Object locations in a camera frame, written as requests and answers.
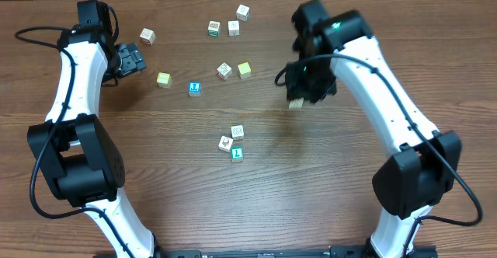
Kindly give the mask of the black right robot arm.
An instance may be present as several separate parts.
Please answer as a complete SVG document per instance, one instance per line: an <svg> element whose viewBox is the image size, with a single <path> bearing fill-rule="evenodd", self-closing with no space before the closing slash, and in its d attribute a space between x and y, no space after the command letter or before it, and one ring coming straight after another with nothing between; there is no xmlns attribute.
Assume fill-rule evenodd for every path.
<svg viewBox="0 0 497 258"><path fill-rule="evenodd" d="M381 204L378 225L362 247L333 246L333 257L435 257L416 246L419 222L454 184L461 140L441 133L395 78L380 44L356 10L330 16L322 2L301 4L291 21L299 54L276 77L291 106L334 95L339 83L353 94L386 155L372 184Z"/></svg>

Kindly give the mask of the white block red side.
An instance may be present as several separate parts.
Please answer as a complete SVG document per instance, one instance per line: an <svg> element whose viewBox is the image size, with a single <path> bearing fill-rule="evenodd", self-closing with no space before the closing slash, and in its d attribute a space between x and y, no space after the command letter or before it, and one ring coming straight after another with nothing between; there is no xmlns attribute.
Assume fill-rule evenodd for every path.
<svg viewBox="0 0 497 258"><path fill-rule="evenodd" d="M141 42L148 44L148 45L152 45L155 42L155 38L156 38L156 36L155 36L155 32L153 30L144 28L141 31L141 34L140 34Z"/></svg>

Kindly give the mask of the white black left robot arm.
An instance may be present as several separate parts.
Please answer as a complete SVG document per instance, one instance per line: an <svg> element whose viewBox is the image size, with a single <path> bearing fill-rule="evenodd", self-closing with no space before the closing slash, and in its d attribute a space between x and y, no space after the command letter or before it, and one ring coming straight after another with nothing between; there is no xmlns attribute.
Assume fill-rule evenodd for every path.
<svg viewBox="0 0 497 258"><path fill-rule="evenodd" d="M116 13L105 2L78 2L78 24L62 28L57 94L44 123L29 127L36 159L30 202L45 218L87 214L115 257L160 257L162 248L138 218L124 191L123 159L99 120L102 87L146 64L135 43L117 43Z"/></svg>

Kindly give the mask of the acorn wooden block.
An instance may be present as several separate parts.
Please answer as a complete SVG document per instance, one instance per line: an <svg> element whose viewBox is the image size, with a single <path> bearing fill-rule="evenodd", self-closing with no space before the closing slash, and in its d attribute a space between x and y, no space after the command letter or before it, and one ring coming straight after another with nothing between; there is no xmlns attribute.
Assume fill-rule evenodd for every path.
<svg viewBox="0 0 497 258"><path fill-rule="evenodd" d="M219 141L218 148L223 152L230 152L233 142L234 140L232 138L222 136Z"/></svg>

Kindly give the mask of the green top block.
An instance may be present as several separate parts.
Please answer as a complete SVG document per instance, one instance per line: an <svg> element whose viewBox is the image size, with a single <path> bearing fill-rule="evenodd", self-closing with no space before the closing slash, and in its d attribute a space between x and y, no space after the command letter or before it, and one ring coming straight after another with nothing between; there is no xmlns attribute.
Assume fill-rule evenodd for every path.
<svg viewBox="0 0 497 258"><path fill-rule="evenodd" d="M232 147L231 148L231 161L232 162L242 162L244 160L244 149L243 147Z"/></svg>

